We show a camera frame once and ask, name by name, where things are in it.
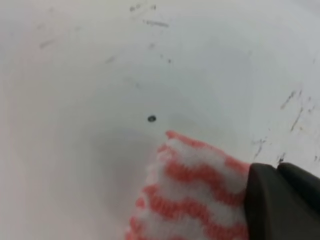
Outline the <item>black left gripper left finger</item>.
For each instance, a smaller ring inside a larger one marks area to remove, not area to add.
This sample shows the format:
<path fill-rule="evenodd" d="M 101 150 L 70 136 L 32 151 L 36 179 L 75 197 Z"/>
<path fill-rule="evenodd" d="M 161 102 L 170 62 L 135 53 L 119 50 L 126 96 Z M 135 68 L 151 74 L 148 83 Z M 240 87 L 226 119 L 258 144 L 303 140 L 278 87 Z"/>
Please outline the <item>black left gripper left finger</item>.
<path fill-rule="evenodd" d="M 320 215 L 277 167 L 262 163 L 250 166 L 244 210 L 251 240 L 320 240 Z"/>

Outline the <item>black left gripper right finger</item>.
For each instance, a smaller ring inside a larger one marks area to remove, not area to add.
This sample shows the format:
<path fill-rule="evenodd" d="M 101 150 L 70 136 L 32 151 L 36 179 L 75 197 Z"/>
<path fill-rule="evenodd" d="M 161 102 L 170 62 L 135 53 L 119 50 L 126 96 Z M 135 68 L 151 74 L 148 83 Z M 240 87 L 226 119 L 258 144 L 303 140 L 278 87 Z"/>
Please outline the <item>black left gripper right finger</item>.
<path fill-rule="evenodd" d="M 320 214 L 320 179 L 308 171 L 288 162 L 278 165 L 277 171 L 318 215 Z"/>

